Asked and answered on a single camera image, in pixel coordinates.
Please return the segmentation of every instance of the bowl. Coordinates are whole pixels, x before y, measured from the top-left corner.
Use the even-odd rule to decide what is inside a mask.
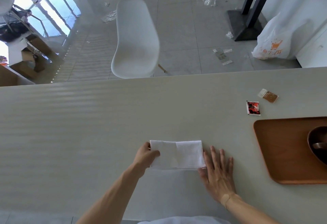
[[[312,129],[308,134],[308,144],[317,159],[327,165],[327,126]]]

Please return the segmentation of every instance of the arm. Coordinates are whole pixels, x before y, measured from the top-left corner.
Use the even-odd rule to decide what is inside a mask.
[[[159,151],[150,151],[149,146],[150,144],[146,142],[140,147],[133,164],[76,224],[120,224],[138,180],[144,175],[145,169],[150,167],[153,160],[160,156]]]
[[[223,149],[218,155],[213,146],[210,149],[213,162],[204,152],[207,168],[199,169],[199,174],[214,200],[223,204],[242,224],[279,224],[236,195],[233,180],[233,158],[229,158],[226,163]]]

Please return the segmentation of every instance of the chair leg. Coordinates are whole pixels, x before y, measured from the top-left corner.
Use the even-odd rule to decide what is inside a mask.
[[[165,72],[166,73],[166,70],[160,65],[160,64],[158,64],[158,66],[159,66],[159,68],[160,69],[162,69],[163,70],[163,72]]]

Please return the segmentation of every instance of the dark bowl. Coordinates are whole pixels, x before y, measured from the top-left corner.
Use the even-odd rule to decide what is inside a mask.
[[[312,129],[308,134],[308,144],[310,147],[310,150],[312,153],[319,159],[321,162],[323,162],[325,165],[327,165],[327,150],[324,149],[316,149],[313,146],[316,143],[323,143],[323,136],[327,134],[327,126],[320,126]]]

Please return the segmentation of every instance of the white shirt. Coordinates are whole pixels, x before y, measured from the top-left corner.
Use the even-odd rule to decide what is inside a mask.
[[[230,224],[230,222],[210,216],[176,216],[154,221],[142,221],[139,224]]]

